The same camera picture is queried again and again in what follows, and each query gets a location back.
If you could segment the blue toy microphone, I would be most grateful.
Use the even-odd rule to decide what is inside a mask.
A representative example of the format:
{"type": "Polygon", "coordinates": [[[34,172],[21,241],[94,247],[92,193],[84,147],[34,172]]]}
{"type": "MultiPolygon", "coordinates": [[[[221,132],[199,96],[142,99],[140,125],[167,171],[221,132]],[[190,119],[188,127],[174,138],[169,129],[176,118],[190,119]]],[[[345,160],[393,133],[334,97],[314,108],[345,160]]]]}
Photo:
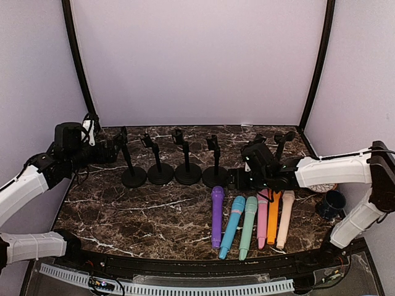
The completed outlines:
{"type": "Polygon", "coordinates": [[[224,260],[227,257],[229,250],[231,249],[236,230],[239,224],[239,220],[244,211],[246,199],[243,196],[237,196],[231,206],[231,215],[229,217],[227,228],[222,238],[219,251],[219,259],[224,260]]]}

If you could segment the black stand with pink microphone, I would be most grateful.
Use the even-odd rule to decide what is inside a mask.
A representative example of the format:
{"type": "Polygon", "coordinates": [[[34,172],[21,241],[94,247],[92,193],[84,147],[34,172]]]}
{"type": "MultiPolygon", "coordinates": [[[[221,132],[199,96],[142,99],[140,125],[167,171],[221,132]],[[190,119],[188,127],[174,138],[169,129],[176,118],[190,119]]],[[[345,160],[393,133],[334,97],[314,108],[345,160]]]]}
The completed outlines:
{"type": "Polygon", "coordinates": [[[202,182],[209,188],[225,187],[228,184],[228,170],[220,166],[221,151],[217,135],[211,134],[206,141],[208,149],[214,152],[214,165],[203,171],[202,182]]]}

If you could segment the black stand with blue microphone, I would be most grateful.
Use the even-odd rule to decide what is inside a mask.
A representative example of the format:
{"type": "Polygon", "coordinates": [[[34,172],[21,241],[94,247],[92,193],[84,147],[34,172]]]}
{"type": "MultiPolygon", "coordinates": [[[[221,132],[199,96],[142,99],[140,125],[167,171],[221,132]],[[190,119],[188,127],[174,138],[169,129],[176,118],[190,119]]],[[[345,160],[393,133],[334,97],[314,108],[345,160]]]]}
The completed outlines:
{"type": "Polygon", "coordinates": [[[141,138],[141,142],[145,148],[151,148],[155,156],[156,164],[150,167],[147,172],[149,182],[155,185],[164,185],[171,182],[174,176],[174,169],[169,164],[163,163],[160,160],[159,145],[147,133],[141,138]]]}

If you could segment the orange toy microphone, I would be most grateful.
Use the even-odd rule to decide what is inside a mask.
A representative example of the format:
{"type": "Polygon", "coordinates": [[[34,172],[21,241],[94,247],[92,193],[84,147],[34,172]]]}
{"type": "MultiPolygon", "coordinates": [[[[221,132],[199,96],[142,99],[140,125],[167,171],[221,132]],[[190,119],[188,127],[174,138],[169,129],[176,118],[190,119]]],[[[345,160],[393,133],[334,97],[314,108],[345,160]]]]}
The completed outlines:
{"type": "Polygon", "coordinates": [[[273,245],[277,237],[278,211],[281,193],[269,190],[270,202],[268,206],[267,244],[273,245]]]}

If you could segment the pink toy microphone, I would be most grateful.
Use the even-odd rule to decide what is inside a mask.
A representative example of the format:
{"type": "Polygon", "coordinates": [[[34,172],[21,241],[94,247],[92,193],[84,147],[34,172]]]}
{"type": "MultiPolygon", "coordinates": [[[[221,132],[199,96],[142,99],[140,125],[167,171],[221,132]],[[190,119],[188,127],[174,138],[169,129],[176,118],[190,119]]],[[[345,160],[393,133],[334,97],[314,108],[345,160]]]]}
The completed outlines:
{"type": "Polygon", "coordinates": [[[267,189],[263,189],[257,194],[257,243],[260,250],[264,248],[267,238],[268,198],[267,189]]]}

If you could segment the black stand with orange microphone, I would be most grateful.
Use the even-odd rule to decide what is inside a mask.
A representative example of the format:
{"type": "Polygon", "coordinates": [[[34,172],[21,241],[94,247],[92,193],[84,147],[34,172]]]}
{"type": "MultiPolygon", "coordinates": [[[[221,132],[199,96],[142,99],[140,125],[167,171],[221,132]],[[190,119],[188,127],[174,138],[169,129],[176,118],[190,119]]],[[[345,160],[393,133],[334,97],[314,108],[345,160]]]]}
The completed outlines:
{"type": "Polygon", "coordinates": [[[266,141],[266,139],[267,138],[265,136],[263,136],[261,133],[257,133],[255,135],[255,138],[246,144],[246,146],[243,150],[243,155],[247,156],[247,155],[255,154],[258,151],[258,148],[256,147],[256,145],[264,143],[266,141]]]}

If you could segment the purple toy microphone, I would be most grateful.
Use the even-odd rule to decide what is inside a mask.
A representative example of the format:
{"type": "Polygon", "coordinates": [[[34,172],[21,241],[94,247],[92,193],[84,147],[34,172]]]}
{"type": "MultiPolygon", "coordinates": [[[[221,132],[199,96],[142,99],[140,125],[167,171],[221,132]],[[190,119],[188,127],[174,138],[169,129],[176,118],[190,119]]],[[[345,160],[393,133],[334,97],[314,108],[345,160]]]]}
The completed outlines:
{"type": "Polygon", "coordinates": [[[219,249],[222,240],[222,214],[223,200],[225,197],[222,186],[212,188],[212,235],[211,242],[213,249],[219,249]]]}

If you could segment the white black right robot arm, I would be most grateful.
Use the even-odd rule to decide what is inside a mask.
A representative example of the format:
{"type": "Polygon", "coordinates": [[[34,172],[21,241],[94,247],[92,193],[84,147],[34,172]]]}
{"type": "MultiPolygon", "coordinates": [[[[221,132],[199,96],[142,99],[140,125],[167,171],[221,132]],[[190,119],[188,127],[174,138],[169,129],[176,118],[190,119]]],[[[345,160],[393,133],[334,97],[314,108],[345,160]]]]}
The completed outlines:
{"type": "Polygon", "coordinates": [[[370,185],[362,200],[331,231],[329,244],[315,254],[315,262],[329,267],[339,250],[376,220],[394,212],[394,151],[381,141],[366,149],[327,157],[291,157],[281,162],[263,142],[241,149],[244,168],[236,178],[240,189],[272,189],[275,192],[333,184],[370,185]]]}

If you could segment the beige toy microphone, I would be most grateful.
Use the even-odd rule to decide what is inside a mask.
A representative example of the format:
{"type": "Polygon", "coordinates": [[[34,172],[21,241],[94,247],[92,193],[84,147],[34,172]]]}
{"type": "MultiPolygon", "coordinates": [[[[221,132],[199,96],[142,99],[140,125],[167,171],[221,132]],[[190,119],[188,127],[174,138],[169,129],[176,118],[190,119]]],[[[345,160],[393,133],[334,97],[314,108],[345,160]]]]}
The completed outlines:
{"type": "Polygon", "coordinates": [[[278,235],[276,240],[276,248],[278,249],[284,249],[286,244],[294,200],[295,200],[294,191],[284,192],[282,196],[281,219],[280,219],[280,225],[278,228],[278,235]]]}

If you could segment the black stand with purple microphone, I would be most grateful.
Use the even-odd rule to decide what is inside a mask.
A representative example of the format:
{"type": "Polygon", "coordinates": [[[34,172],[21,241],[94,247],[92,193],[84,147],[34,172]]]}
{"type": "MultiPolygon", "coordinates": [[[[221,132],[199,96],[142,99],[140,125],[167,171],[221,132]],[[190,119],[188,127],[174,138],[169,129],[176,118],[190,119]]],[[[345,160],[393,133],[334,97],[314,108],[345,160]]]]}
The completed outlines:
{"type": "MultiPolygon", "coordinates": [[[[128,135],[127,128],[125,126],[121,127],[119,133],[125,133],[128,135]]],[[[122,173],[122,184],[127,188],[137,188],[142,186],[147,180],[146,171],[139,166],[133,166],[127,145],[118,145],[117,149],[122,152],[128,167],[122,173]]]]}

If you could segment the mint green toy microphone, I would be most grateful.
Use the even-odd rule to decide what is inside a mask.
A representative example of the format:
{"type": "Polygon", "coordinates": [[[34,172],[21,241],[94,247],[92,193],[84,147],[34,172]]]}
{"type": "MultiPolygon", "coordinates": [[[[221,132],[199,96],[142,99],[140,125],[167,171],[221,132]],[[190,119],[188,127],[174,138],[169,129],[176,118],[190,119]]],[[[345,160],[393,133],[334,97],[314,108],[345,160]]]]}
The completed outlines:
{"type": "Polygon", "coordinates": [[[239,244],[239,261],[244,261],[248,255],[257,208],[257,197],[248,197],[244,209],[243,230],[239,244]]]}

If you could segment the black stand for beige microphone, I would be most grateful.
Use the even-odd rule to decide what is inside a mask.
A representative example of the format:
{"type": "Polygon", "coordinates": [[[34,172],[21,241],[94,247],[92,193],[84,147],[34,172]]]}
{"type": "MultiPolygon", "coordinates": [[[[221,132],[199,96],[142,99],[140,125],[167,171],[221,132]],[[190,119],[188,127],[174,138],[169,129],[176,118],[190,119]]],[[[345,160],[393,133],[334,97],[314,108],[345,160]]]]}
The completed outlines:
{"type": "Polygon", "coordinates": [[[291,142],[296,137],[296,133],[294,131],[288,131],[286,134],[275,133],[274,141],[277,144],[277,148],[275,151],[275,158],[280,162],[283,150],[285,148],[286,142],[291,142]]]}

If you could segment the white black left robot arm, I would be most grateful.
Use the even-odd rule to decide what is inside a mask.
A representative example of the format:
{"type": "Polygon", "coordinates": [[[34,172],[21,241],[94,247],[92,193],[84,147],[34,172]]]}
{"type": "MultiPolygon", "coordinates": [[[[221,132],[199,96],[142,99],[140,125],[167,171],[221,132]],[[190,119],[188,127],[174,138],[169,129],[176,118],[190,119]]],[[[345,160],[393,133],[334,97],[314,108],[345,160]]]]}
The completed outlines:
{"type": "MultiPolygon", "coordinates": [[[[55,127],[54,141],[45,153],[29,158],[21,172],[1,188],[1,223],[35,197],[56,187],[64,179],[92,164],[114,163],[126,148],[127,129],[111,140],[96,141],[96,121],[66,122],[55,127]]],[[[65,230],[41,234],[1,233],[1,267],[18,261],[63,257],[74,269],[87,264],[80,240],[65,230]]]]}

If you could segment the black stand with green microphone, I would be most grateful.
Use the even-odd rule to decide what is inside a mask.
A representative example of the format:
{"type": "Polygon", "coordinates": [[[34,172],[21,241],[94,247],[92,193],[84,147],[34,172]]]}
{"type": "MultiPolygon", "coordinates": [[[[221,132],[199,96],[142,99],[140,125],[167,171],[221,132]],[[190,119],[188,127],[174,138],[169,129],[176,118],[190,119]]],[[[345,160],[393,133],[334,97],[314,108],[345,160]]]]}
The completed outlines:
{"type": "Polygon", "coordinates": [[[172,132],[172,139],[175,145],[181,146],[184,154],[184,163],[175,169],[175,179],[182,185],[193,185],[199,182],[202,170],[199,165],[191,163],[189,160],[189,142],[183,137],[182,130],[176,128],[172,132]]]}

